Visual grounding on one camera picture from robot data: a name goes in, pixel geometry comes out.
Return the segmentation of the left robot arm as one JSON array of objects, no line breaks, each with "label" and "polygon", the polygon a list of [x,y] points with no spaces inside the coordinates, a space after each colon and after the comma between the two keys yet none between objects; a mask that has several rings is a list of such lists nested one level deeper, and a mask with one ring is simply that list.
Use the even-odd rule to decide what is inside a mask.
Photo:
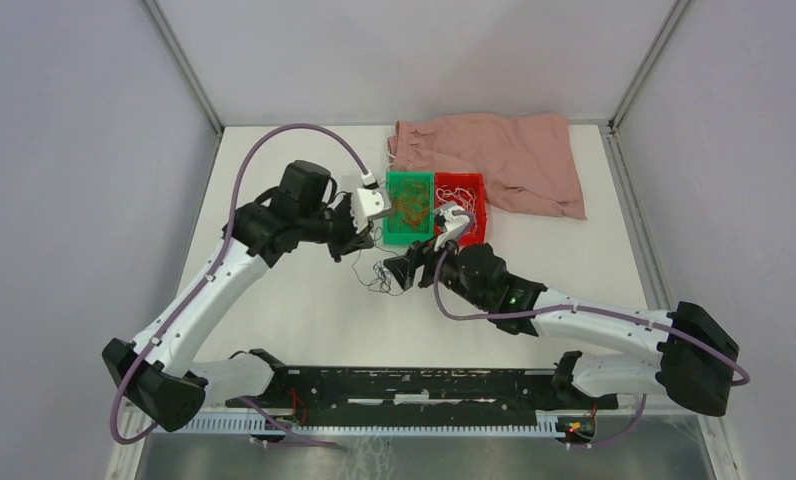
[{"label": "left robot arm", "polygon": [[245,353],[204,363],[195,357],[237,300],[300,244],[323,244],[334,261],[372,247],[373,222],[391,202],[372,175],[362,180],[331,207],[337,192],[331,173],[296,160],[278,185],[238,207],[187,288],[132,340],[105,346],[102,357],[117,396],[167,432],[183,428],[211,403],[245,396],[268,407],[281,404],[289,382],[267,357]]}]

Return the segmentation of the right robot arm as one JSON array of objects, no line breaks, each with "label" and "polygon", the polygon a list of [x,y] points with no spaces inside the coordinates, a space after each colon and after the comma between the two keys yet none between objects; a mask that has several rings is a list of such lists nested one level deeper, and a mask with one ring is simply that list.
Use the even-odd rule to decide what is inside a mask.
[{"label": "right robot arm", "polygon": [[750,382],[737,342],[695,303],[644,310],[587,301],[509,272],[489,244],[460,248],[449,241],[437,249],[415,242],[383,265],[403,290],[432,288],[448,319],[487,320],[511,335],[606,349],[569,352],[558,362],[551,392],[565,408],[606,395],[664,395],[694,413],[721,417],[732,389]]}]

